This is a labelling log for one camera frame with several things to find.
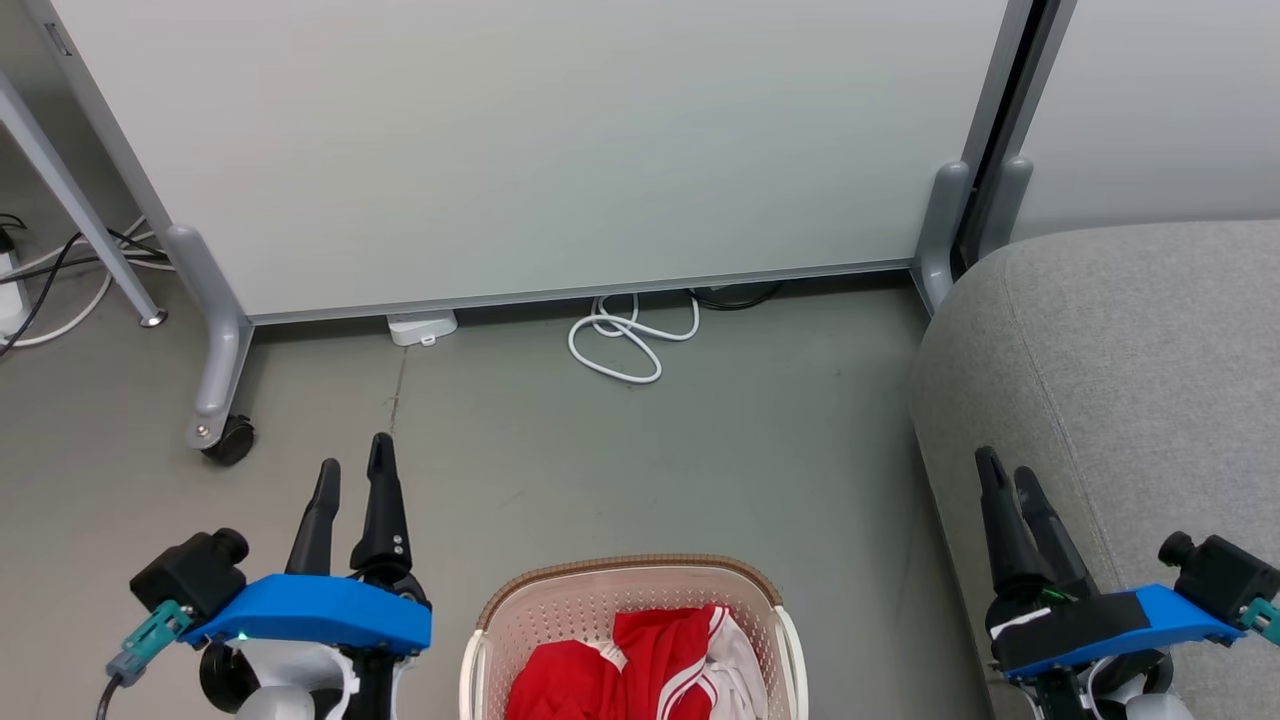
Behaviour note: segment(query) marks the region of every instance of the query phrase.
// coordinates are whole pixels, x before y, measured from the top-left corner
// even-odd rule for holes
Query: gray metal leg
[[[196,228],[172,225],[165,231],[165,241],[174,268],[209,325],[209,355],[196,392],[196,414],[187,428],[187,445],[204,450],[221,439],[232,397],[244,369],[244,356],[253,338],[253,325],[241,310],[230,284]]]
[[[142,325],[151,328],[163,323],[165,319],[164,309],[156,307],[156,304],[151,301],[151,296],[138,282],[138,277],[133,274],[133,268],[124,259],[124,254],[106,233],[106,225],[102,224],[84,193],[81,192],[79,186],[72,179],[67,165],[54,151],[54,146],[36,124],[31,110],[27,109],[3,70],[0,70],[0,122],[13,133],[31,164],[35,165],[36,172],[49,184],[49,190],[54,191],[58,201],[76,222],[76,227],[88,240],[97,256],[102,259],[111,278],[120,286],[142,318]]]
[[[1027,195],[1027,186],[1032,182],[1034,169],[1032,159],[1021,155],[1015,155],[1000,165],[987,224],[978,238],[978,260],[1009,245],[1009,238],[1014,234],[1014,223],[1018,222],[1018,210],[1023,206],[1023,196]]]
[[[915,245],[911,278],[932,315],[951,292],[951,243],[969,197],[969,165],[947,163],[933,177],[933,192]]]

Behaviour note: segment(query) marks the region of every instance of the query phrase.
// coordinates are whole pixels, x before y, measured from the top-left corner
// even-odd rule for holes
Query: concrete floor
[[[73,311],[96,282],[68,281],[59,305]],[[0,697],[14,717],[90,715],[102,664],[143,618],[128,579],[166,546],[229,525],[250,539],[251,578],[278,571],[328,456],[347,469],[340,570],[378,430],[396,436],[416,574],[435,603],[402,717],[456,716],[463,644],[506,580],[643,552],[764,571],[797,623],[813,717],[986,716],[905,413],[924,328],[905,284],[800,284],[708,313],[696,338],[657,348],[666,375],[645,388],[572,361],[581,302],[463,314],[433,348],[396,347],[376,322],[266,329],[241,393],[259,446],[220,469],[182,442],[202,323],[170,275],[146,282],[172,311],[160,328],[138,328],[113,290],[68,337],[0,360]],[[682,328],[689,309],[644,319]],[[582,340],[641,370],[623,343]],[[170,648],[111,716],[221,716],[196,665]]]

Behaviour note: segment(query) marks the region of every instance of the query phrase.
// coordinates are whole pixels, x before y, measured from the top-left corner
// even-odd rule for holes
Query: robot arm
[[[374,437],[367,477],[351,577],[329,574],[340,489],[333,459],[320,466],[283,574],[246,583],[236,565],[248,543],[228,529],[197,533],[161,553],[129,583],[152,615],[108,665],[113,684],[132,685],[177,641],[204,651],[206,698],[239,719],[394,720],[399,674],[431,643],[431,605],[411,573],[385,433]]]
[[[1197,546],[1178,532],[1158,555],[1180,568],[1172,589],[1100,594],[1034,473],[1019,468],[1010,483],[989,447],[975,460],[996,591],[987,611],[992,655],[1010,683],[1033,689],[1043,717],[1101,717],[1087,700],[1091,683],[1114,691],[1164,667],[1167,688],[1165,648],[1174,644],[1207,639],[1230,647],[1251,630],[1280,644],[1271,605],[1280,571],[1271,565],[1217,536]],[[1114,660],[1094,673],[1103,659]],[[1130,720],[1178,717],[1155,714],[1170,702],[1176,698],[1125,708]]]

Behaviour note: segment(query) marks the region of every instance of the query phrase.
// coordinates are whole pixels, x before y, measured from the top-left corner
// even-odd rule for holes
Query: white plastic basket
[[[541,643],[613,635],[617,612],[732,609],[751,639],[769,694],[769,720],[808,720],[804,652],[791,616],[754,568],[713,555],[643,555],[557,565],[498,591],[462,656],[460,720],[503,720],[511,684]]]

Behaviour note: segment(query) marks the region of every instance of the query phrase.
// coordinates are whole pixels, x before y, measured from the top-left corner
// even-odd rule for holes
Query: black cable
[[[166,252],[164,252],[163,250],[156,250],[155,247],[147,247],[146,245],[142,245],[141,242],[133,240],[132,237],[124,237],[123,234],[120,234],[120,233],[118,233],[118,232],[115,232],[115,231],[113,231],[110,228],[108,228],[106,232],[111,233],[111,237],[114,237],[116,240],[120,240],[120,241],[128,243],[132,247],[137,247],[138,250],[146,251],[148,255],[154,255],[154,256],[156,256],[156,258],[159,258],[161,260],[168,260],[169,259],[169,255]],[[72,242],[74,242],[76,240],[79,240],[81,237],[83,237],[82,233],[76,233],[76,237],[72,238]],[[86,263],[97,263],[100,260],[101,260],[101,258],[99,258],[96,255],[92,256],[92,258],[81,258],[78,260],[68,260],[68,261],[63,263],[63,268],[72,268],[74,265],[83,265]],[[40,269],[36,269],[36,270],[27,270],[24,273],[18,273],[15,275],[6,275],[4,278],[0,278],[0,284],[15,283],[15,282],[19,282],[19,281],[29,281],[31,278],[38,278],[40,275],[44,275],[44,274],[51,273],[51,272],[54,272],[52,266],[40,268]]]
[[[78,260],[68,260],[68,261],[63,263],[63,268],[70,268],[70,266],[74,266],[74,265],[84,265],[87,263],[101,263],[101,259],[97,258],[97,256],[93,256],[93,258],[81,258]],[[24,273],[18,273],[17,275],[6,275],[4,278],[0,278],[0,284],[15,283],[18,281],[29,281],[31,278],[38,278],[40,275],[47,275],[49,273],[52,273],[52,272],[54,272],[54,266],[52,265],[50,265],[47,268],[40,268],[38,270],[27,270]]]
[[[159,258],[161,260],[168,260],[169,259],[169,255],[164,250],[156,250],[155,247],[147,247],[146,245],[142,245],[141,242],[133,240],[132,237],[120,234],[120,233],[113,231],[111,228],[106,228],[106,232],[111,233],[111,237],[114,237],[115,240],[119,240],[120,242],[123,242],[125,245],[129,245],[132,247],[137,247],[138,250],[143,250],[147,254],[155,255],[156,258]]]
[[[111,705],[111,696],[115,694],[115,688],[120,687],[120,680],[119,675],[111,675],[111,679],[106,682],[106,689],[102,691],[102,698],[97,701],[97,714],[93,715],[93,720],[106,720],[106,708]]]
[[[58,254],[58,260],[54,260],[54,266],[49,270],[49,279],[45,281],[45,287],[41,288],[40,297],[37,297],[36,302],[31,306],[31,314],[22,322],[22,327],[18,328],[18,332],[9,336],[9,341],[4,343],[4,347],[0,347],[0,357],[4,357],[5,352],[13,350],[14,343],[22,338],[22,333],[27,332],[27,328],[29,328],[31,323],[36,319],[36,313],[40,313],[40,306],[45,304],[45,297],[49,296],[49,288],[54,287],[54,278],[58,277],[58,270],[63,269],[63,261],[67,260],[67,254],[70,252],[72,245],[76,245],[79,236],[81,233],[73,234],[72,238],[67,241],[67,245],[63,246],[63,251]],[[108,685],[108,689],[115,692],[115,688],[110,684]],[[106,694],[105,700],[110,701],[111,696]],[[99,711],[105,711],[105,707],[100,707]]]
[[[733,311],[733,310],[746,310],[748,307],[755,307],[756,305],[759,305],[759,304],[764,302],[765,300],[768,300],[768,299],[773,297],[774,295],[777,295],[778,291],[782,290],[782,286],[786,284],[786,282],[787,281],[778,281],[778,282],[773,283],[773,286],[769,287],[769,290],[764,291],[762,295],[759,295],[758,297],[755,297],[753,300],[748,300],[746,302],[717,302],[714,300],[708,300],[707,297],[703,297],[701,295],[698,295],[692,290],[686,290],[685,292],[687,292],[689,296],[692,297],[694,300],[696,300],[696,301],[701,302],[703,305],[705,305],[707,309],[709,309],[709,310],[722,310],[722,311],[730,313],[730,311]]]

